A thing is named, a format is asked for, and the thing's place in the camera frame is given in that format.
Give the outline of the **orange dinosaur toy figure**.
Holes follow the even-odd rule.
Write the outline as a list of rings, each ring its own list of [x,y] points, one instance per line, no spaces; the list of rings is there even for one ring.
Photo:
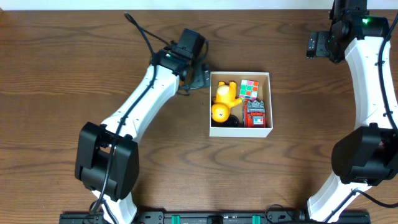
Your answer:
[[[216,96],[213,98],[213,105],[211,106],[211,118],[217,123],[223,123],[228,120],[231,109],[243,102],[241,98],[236,97],[237,84],[236,82],[220,81],[216,90]]]

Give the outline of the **multicoloured puzzle cube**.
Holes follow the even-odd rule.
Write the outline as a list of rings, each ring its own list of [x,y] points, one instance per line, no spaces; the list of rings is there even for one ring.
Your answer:
[[[259,82],[253,80],[241,80],[239,97],[243,100],[254,101],[257,99]]]

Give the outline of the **black round lid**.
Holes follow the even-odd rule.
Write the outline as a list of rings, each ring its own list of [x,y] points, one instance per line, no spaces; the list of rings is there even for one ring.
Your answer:
[[[223,125],[227,128],[238,128],[239,119],[235,115],[230,115],[229,118],[223,123]]]

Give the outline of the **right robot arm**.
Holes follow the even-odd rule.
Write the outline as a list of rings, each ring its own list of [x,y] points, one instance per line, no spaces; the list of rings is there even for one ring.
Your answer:
[[[356,108],[352,133],[332,150],[332,172],[307,200],[304,220],[314,223],[363,223],[349,213],[359,195],[397,175],[397,98],[390,67],[395,24],[372,16],[363,0],[335,0],[328,31],[312,32],[307,57],[348,63]]]

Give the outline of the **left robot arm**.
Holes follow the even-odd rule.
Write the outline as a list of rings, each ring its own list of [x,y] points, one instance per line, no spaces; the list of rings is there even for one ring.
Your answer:
[[[111,116],[97,125],[82,127],[75,162],[75,177],[95,196],[90,217],[103,209],[106,223],[132,223],[137,207],[131,191],[139,175],[138,144],[161,107],[179,90],[210,85],[203,62],[208,41],[184,29],[180,39],[155,53],[144,78]]]

